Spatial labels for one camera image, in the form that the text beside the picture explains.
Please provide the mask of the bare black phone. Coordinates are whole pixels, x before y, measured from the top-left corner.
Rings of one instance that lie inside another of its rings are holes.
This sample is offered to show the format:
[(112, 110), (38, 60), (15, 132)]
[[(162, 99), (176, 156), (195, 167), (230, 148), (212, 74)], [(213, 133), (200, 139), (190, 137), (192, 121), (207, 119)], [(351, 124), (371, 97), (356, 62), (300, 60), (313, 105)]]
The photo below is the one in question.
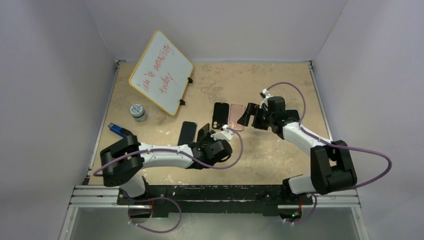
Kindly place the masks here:
[(197, 123), (191, 121), (184, 121), (181, 125), (177, 145), (187, 145), (194, 141), (196, 136)]

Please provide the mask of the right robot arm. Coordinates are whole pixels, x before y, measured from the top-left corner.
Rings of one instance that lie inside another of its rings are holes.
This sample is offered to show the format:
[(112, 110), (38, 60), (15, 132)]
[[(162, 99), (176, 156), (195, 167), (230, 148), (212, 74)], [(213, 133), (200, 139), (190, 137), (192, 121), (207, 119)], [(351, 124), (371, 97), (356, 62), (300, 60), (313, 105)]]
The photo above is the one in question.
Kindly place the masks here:
[(297, 110), (286, 109), (281, 96), (267, 99), (266, 104), (248, 103), (237, 123), (268, 130), (286, 140), (310, 157), (310, 174), (299, 175), (283, 180), (280, 196), (288, 204), (294, 203), (301, 194), (318, 193), (325, 195), (345, 190), (357, 183), (357, 175), (347, 144), (338, 140), (328, 142), (313, 138), (302, 131), (300, 114)]

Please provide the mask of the black phone case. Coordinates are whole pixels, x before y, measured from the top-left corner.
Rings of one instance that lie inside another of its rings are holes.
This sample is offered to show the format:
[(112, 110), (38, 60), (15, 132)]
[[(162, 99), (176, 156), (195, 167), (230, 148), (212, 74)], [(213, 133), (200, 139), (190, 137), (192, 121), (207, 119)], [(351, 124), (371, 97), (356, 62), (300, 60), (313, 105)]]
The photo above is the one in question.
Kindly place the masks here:
[(212, 114), (212, 128), (221, 129), (228, 124), (230, 105), (226, 102), (215, 102)]

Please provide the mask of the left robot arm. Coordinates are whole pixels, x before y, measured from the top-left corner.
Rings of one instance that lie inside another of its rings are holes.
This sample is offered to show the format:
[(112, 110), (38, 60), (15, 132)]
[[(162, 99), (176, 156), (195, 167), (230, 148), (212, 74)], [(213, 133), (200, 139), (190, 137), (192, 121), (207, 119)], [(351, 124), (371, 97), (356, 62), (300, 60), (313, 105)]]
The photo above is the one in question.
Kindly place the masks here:
[(217, 163), (229, 159), (235, 131), (228, 125), (204, 133), (198, 142), (177, 146), (151, 145), (129, 135), (100, 152), (101, 166), (93, 172), (103, 178), (106, 187), (120, 187), (138, 205), (149, 199), (147, 182), (138, 172), (142, 169), (174, 167), (180, 169), (217, 169)]

